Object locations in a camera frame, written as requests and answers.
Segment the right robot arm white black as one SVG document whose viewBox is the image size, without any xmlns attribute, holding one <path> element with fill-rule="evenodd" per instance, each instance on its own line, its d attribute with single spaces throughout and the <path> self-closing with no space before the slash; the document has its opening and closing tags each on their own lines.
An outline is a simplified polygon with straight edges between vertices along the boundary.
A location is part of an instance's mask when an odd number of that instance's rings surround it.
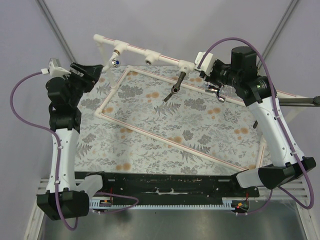
<svg viewBox="0 0 320 240">
<path fill-rule="evenodd" d="M 266 76 L 256 66 L 257 53 L 249 46 L 231 50 L 229 64 L 211 53 L 200 52 L 195 60 L 200 77 L 208 82 L 208 91 L 220 96 L 222 86 L 230 86 L 253 114 L 269 148 L 271 164 L 235 174 L 241 188 L 264 186 L 270 190 L 298 179 L 316 167 L 313 157 L 306 157 L 296 144 L 282 115 L 279 99 Z"/>
</svg>

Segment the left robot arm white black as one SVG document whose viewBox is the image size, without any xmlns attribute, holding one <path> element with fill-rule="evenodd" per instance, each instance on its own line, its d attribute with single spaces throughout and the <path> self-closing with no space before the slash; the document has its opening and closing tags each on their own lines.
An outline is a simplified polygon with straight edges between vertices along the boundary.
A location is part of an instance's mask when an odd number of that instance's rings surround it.
<svg viewBox="0 0 320 240">
<path fill-rule="evenodd" d="M 76 184 L 75 156 L 82 113 L 78 104 L 83 94 L 98 82 L 103 65 L 72 63 L 70 71 L 53 76 L 45 85 L 49 105 L 49 126 L 53 152 L 49 182 L 37 206 L 53 221 L 84 217 L 90 200 L 102 189 L 103 178 L 92 174 Z"/>
</svg>

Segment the white pipe frame red stripe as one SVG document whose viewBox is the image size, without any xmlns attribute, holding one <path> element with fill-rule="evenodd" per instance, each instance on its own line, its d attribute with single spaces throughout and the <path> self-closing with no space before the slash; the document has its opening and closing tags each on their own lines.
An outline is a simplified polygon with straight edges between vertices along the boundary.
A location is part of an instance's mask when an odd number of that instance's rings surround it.
<svg viewBox="0 0 320 240">
<path fill-rule="evenodd" d="M 156 51 L 153 51 L 150 49 L 143 49 L 143 48 L 140 48 L 137 46 L 133 46 L 127 42 L 123 42 L 120 40 L 109 39 L 109 38 L 102 36 L 102 35 L 99 35 L 99 34 L 95 34 L 93 39 L 96 42 L 96 45 L 100 51 L 104 65 L 111 58 L 113 52 L 115 52 L 115 51 L 118 52 L 119 56 L 125 51 L 133 52 L 133 53 L 144 56 L 145 62 L 148 65 L 151 65 L 154 62 L 160 61 L 160 62 L 168 63 L 173 66 L 177 66 L 179 68 L 180 72 L 186 73 L 186 76 L 181 84 L 181 87 L 192 90 L 192 91 L 196 91 L 199 93 L 203 93 L 206 95 L 212 94 L 212 93 L 205 92 L 205 84 L 208 84 L 208 82 L 204 81 L 200 77 L 200 73 L 201 73 L 200 71 L 195 70 L 195 66 L 196 66 L 195 62 L 189 62 L 189 61 L 185 61 L 185 60 L 177 60 L 175 58 L 165 56 L 159 52 L 156 52 Z M 213 50 L 214 47 L 216 47 L 217 45 L 219 45 L 227 40 L 228 39 L 225 38 L 225 39 L 217 41 L 205 53 L 207 53 L 207 54 L 211 53 L 211 51 Z M 158 80 L 165 81 L 168 83 L 173 83 L 173 85 L 177 82 L 177 81 L 174 81 L 174 80 L 167 78 L 167 77 L 162 77 L 160 75 L 156 75 L 156 74 L 153 74 L 148 71 L 142 71 L 139 68 L 134 68 L 134 67 L 128 66 L 118 81 L 110 80 L 111 91 L 110 91 L 109 95 L 105 98 L 105 100 L 101 103 L 101 105 L 95 110 L 94 115 L 100 119 L 105 119 L 111 123 L 128 128 L 134 132 L 140 133 L 140 134 L 147 136 L 147 137 L 150 137 L 154 140 L 160 141 L 160 142 L 168 144 L 170 146 L 174 146 L 175 148 L 180 149 L 182 151 L 185 151 L 185 152 L 191 153 L 193 155 L 199 156 L 201 158 L 218 163 L 219 159 L 217 159 L 217 158 L 211 157 L 205 153 L 202 153 L 202 152 L 197 151 L 193 148 L 184 146 L 180 143 L 176 143 L 172 140 L 168 140 L 168 139 L 160 137 L 158 135 L 154 135 L 148 131 L 144 131 L 144 130 L 137 128 L 133 125 L 130 125 L 130 124 L 127 124 L 123 121 L 109 117 L 103 113 L 104 107 L 107 105 L 107 103 L 112 98 L 112 96 L 117 92 L 124 77 L 130 71 L 134 71 L 134 72 L 137 72 L 137 73 L 149 76 L 149 77 L 153 77 L 153 78 L 156 78 Z M 268 78 L 270 85 L 274 88 L 274 85 L 270 79 L 270 75 L 267 74 L 266 77 Z M 245 106 L 243 100 L 237 96 L 236 90 L 231 86 L 228 86 L 228 85 L 222 86 L 220 88 L 220 95 L 225 97 L 225 102 L 231 102 L 231 103 L 234 103 L 237 105 Z M 262 135 L 262 138 L 264 139 L 264 143 L 262 143 L 262 146 L 265 147 L 265 146 L 267 146 L 267 142 L 266 142 L 265 138 L 263 137 L 263 135 Z"/>
</svg>

